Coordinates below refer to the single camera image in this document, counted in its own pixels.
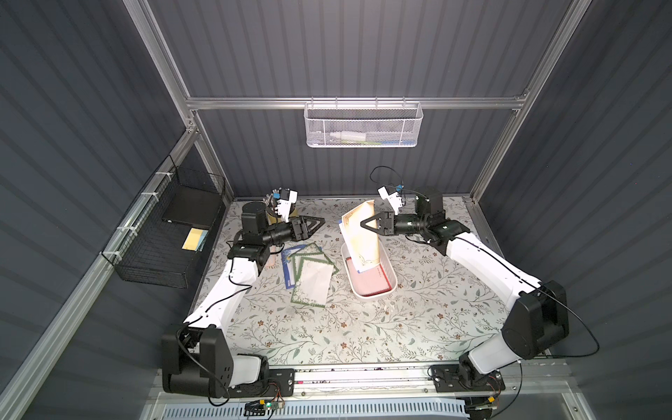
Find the metal vent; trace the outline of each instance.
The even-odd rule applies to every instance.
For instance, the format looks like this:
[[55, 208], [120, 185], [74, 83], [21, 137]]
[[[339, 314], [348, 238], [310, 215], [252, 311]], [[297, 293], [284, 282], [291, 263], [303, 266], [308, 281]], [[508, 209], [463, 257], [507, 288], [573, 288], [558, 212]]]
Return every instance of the metal vent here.
[[[168, 404], [163, 419], [198, 420], [243, 420], [245, 403], [229, 403], [225, 407], [209, 404]], [[375, 398], [370, 400], [315, 400], [288, 401], [285, 408], [273, 413], [274, 419], [338, 419], [341, 417], [422, 417], [440, 416], [469, 418], [464, 412], [464, 401], [451, 398]]]

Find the zip tie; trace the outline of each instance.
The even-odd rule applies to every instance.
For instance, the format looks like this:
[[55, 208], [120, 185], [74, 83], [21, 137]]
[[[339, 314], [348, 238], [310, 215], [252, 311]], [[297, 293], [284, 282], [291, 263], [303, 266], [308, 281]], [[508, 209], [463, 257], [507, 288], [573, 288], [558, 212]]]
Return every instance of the zip tie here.
[[157, 203], [159, 202], [159, 195], [156, 191], [154, 191], [154, 192], [141, 192], [140, 195], [142, 195], [142, 196], [154, 196], [154, 198], [157, 199]]
[[155, 172], [155, 174], [157, 174], [157, 175], [167, 175], [168, 179], [170, 179], [171, 181], [173, 180], [173, 173], [172, 172]]
[[135, 226], [119, 226], [117, 230], [130, 230], [135, 236], [138, 236]]
[[103, 255], [103, 257], [105, 257], [105, 254], [115, 255], [116, 257], [119, 258], [119, 261], [122, 260], [122, 253], [121, 253], [121, 251], [101, 251], [101, 254]]

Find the yellow card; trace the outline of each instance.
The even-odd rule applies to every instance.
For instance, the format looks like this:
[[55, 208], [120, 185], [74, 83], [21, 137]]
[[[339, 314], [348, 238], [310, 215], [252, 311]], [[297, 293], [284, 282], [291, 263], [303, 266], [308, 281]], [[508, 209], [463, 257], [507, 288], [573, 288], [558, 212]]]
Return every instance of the yellow card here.
[[195, 251], [201, 245], [202, 239], [205, 237], [207, 230], [192, 228], [187, 235], [187, 239], [182, 245], [182, 249], [188, 249], [189, 251]]

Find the aluminum frame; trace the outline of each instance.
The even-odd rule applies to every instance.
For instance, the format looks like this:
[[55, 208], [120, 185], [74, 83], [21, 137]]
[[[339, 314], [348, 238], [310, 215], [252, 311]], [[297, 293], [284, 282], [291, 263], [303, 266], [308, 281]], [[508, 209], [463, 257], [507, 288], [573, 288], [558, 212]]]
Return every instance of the aluminum frame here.
[[335, 106], [385, 108], [419, 102], [425, 110], [520, 110], [524, 97], [190, 97], [190, 110], [303, 110]]
[[[142, 193], [137, 195], [119, 225], [121, 229], [115, 230], [103, 252], [116, 251], [126, 236], [124, 228], [132, 226], [147, 201], [153, 200], [152, 193], [173, 167], [173, 162], [179, 164], [184, 160], [196, 140], [196, 134], [193, 128], [182, 134]], [[114, 268], [100, 253], [0, 394], [1, 420], [18, 420], [24, 415], [113, 272]]]
[[214, 152], [212, 142], [203, 127], [203, 123], [197, 113], [187, 106], [186, 99], [189, 97], [189, 89], [180, 75], [175, 59], [168, 48], [159, 23], [152, 12], [147, 0], [124, 0], [133, 24], [140, 33], [145, 48], [149, 51], [152, 61], [156, 66], [163, 84], [170, 94], [177, 112], [185, 127], [196, 126], [201, 133], [201, 138], [196, 143], [196, 150], [201, 156], [208, 172], [220, 175], [224, 178], [226, 190], [224, 203], [228, 206], [235, 195], [231, 187], [224, 167]]
[[490, 229], [488, 220], [485, 218], [485, 214], [483, 214], [483, 210], [481, 210], [480, 205], [471, 197], [464, 198], [464, 205], [469, 212], [471, 221], [474, 223], [474, 227], [476, 228], [479, 239], [488, 248], [492, 249], [494, 252], [499, 254], [500, 257], [504, 258], [504, 254], [502, 253], [502, 250], [497, 243], [495, 234], [493, 233], [492, 229]]
[[569, 409], [572, 420], [595, 420], [595, 414], [583, 392], [564, 392], [562, 399]]
[[541, 94], [553, 68], [555, 68], [555, 65], [558, 63], [564, 48], [572, 38], [572, 35], [579, 26], [579, 22], [583, 18], [583, 15], [591, 2], [592, 0], [573, 0], [569, 5], [555, 35], [553, 35], [553, 39], [532, 75], [530, 84], [526, 89], [527, 94], [525, 96], [523, 107], [520, 111], [516, 111], [511, 115], [507, 125], [504, 127], [504, 130], [502, 130], [490, 157], [488, 157], [478, 178], [476, 178], [476, 183], [471, 191], [471, 196], [476, 202], [479, 202], [483, 197], [486, 188], [488, 188], [488, 184], [490, 184], [490, 181], [504, 159], [506, 152], [509, 150], [509, 147], [511, 147], [513, 139], [516, 134], [518, 134], [520, 128], [530, 114], [532, 106], [534, 106], [537, 98], [539, 98], [539, 94]]
[[[509, 119], [509, 123], [507, 123], [491, 156], [488, 158], [486, 165], [472, 189], [471, 196], [474, 198], [475, 203], [478, 203], [482, 198], [485, 189], [490, 180], [492, 180], [494, 173], [527, 118], [544, 84], [548, 80], [553, 68], [558, 62], [558, 59], [564, 48], [567, 46], [571, 36], [574, 34], [590, 3], [591, 0], [572, 1], [546, 53], [535, 70], [527, 89], [527, 95], [514, 98], [408, 98], [408, 100], [420, 101], [425, 109], [514, 110], [514, 114]], [[148, 1], [124, 0], [124, 4], [138, 29], [138, 32], [140, 32], [142, 41], [147, 47], [181, 119], [187, 127], [185, 134], [181, 137], [180, 141], [171, 152], [173, 160], [176, 163], [180, 163], [194, 141], [196, 141], [194, 136], [194, 127], [196, 127], [201, 134], [200, 139], [196, 143], [197, 150], [203, 159], [206, 168], [224, 178], [227, 189], [231, 192], [231, 194], [225, 196], [227, 197], [227, 200], [233, 199], [233, 190], [230, 188], [230, 183], [224, 173], [221, 162], [214, 153], [212, 142], [208, 138], [203, 123], [195, 110], [301, 109], [305, 103], [312, 98], [251, 99], [190, 97], [186, 84], [179, 73], [170, 50], [168, 49], [167, 43], [161, 33], [153, 12], [151, 11]], [[159, 172], [167, 171], [168, 168], [165, 167], [166, 165], [167, 162], [164, 161]], [[155, 182], [155, 178], [156, 176], [154, 176], [152, 181], [148, 183], [147, 188], [143, 192], [153, 192], [151, 191], [151, 185]], [[138, 197], [139, 200], [149, 199], [149, 195], [147, 194], [139, 195]], [[134, 213], [135, 208], [136, 204], [134, 204], [131, 211], [129, 211], [129, 215]], [[122, 226], [128, 226], [130, 223], [129, 220], [124, 219]], [[75, 334], [77, 327], [80, 325], [105, 283], [110, 278], [112, 271], [112, 267], [109, 266], [107, 261], [101, 255], [99, 255], [0, 395], [0, 420], [18, 420], [25, 413], [47, 375], [50, 373], [63, 350], [65, 350], [70, 338]], [[386, 395], [390, 397], [397, 395], [397, 393], [390, 392], [389, 394], [386, 393]]]
[[[422, 396], [444, 396], [460, 398], [465, 396], [487, 396], [491, 392], [446, 392], [437, 393], [427, 369], [439, 362], [393, 362], [373, 364], [325, 364], [325, 365], [293, 365], [282, 366], [293, 368], [294, 395], [286, 397], [287, 401], [301, 400], [343, 400], [370, 398], [413, 398]], [[562, 394], [567, 398], [581, 400], [579, 389], [571, 370], [562, 359], [548, 360], [537, 358], [524, 360], [523, 386], [521, 394]], [[520, 381], [518, 365], [507, 366], [501, 370], [507, 384], [503, 395], [513, 395]], [[231, 401], [252, 401], [254, 398], [232, 398]], [[140, 417], [142, 420], [160, 418], [166, 405], [185, 404], [200, 405], [207, 402], [203, 397], [168, 394], [163, 391], [161, 373], [157, 374], [153, 387], [149, 392], [146, 405]], [[581, 406], [573, 404], [570, 410]], [[575, 420], [594, 420], [591, 417], [577, 417]]]

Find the white bottle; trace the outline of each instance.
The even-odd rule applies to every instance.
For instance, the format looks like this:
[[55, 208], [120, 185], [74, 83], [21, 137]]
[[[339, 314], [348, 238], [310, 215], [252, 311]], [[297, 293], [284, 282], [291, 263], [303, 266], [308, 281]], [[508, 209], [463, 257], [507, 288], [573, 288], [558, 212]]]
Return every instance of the white bottle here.
[[329, 136], [344, 141], [352, 141], [352, 142], [366, 141], [366, 133], [358, 131], [337, 131], [329, 133]]

